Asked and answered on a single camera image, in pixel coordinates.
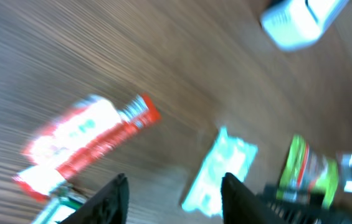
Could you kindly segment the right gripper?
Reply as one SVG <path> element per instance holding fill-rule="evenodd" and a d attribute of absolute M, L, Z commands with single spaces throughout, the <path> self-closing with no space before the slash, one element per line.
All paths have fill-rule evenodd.
<path fill-rule="evenodd" d="M 352 224 L 352 214 L 323 208 L 325 194 L 266 185 L 258 198 L 286 223 Z"/>

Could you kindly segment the teal wipes pack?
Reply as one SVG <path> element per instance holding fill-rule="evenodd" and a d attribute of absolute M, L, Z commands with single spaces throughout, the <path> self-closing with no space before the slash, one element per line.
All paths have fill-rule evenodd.
<path fill-rule="evenodd" d="M 191 213 L 199 210 L 207 217 L 222 216 L 222 178 L 230 172 L 243 182 L 255 159 L 258 147 L 243 139 L 228 135 L 227 128 L 221 127 L 193 184 L 181 204 L 181 208 Z"/>

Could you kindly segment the red chocolate bar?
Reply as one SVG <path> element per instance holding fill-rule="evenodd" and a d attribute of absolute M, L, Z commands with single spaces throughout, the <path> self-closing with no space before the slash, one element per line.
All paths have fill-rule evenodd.
<path fill-rule="evenodd" d="M 60 185 L 161 118 L 147 94 L 136 95 L 129 104 L 116 109 L 121 116 L 120 124 L 99 135 L 57 167 L 32 163 L 13 177 L 15 183 L 32 198 L 44 201 Z"/>

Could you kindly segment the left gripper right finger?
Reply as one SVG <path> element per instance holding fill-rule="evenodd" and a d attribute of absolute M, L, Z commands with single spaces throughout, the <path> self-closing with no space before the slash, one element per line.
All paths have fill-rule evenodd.
<path fill-rule="evenodd" d="M 230 172 L 222 178 L 221 197 L 224 224 L 285 223 Z"/>

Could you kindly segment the green white gum pack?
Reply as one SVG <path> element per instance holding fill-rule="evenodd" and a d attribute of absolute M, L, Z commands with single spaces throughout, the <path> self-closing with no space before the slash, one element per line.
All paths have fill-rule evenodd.
<path fill-rule="evenodd" d="M 61 186 L 32 224 L 57 224 L 76 212 L 88 197 L 73 185 Z"/>

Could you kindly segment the red tissue pack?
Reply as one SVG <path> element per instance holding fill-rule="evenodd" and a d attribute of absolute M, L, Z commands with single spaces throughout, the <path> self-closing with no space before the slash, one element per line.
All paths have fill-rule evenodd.
<path fill-rule="evenodd" d="M 38 129 L 22 154 L 34 164 L 57 167 L 120 123 L 121 116 L 110 100 L 89 95 Z"/>

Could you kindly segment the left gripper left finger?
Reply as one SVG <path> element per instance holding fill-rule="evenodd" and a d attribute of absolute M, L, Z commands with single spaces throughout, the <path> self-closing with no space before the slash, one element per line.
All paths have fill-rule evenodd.
<path fill-rule="evenodd" d="M 121 173 L 60 224 L 125 224 L 128 207 L 128 179 Z"/>

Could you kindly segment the green gummy candy bag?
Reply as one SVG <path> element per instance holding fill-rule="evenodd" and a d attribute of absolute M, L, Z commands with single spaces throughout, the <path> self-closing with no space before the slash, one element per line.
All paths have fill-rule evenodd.
<path fill-rule="evenodd" d="M 293 136 L 279 187 L 324 195 L 321 206 L 330 208 L 338 188 L 338 164 L 317 154 L 303 138 Z"/>

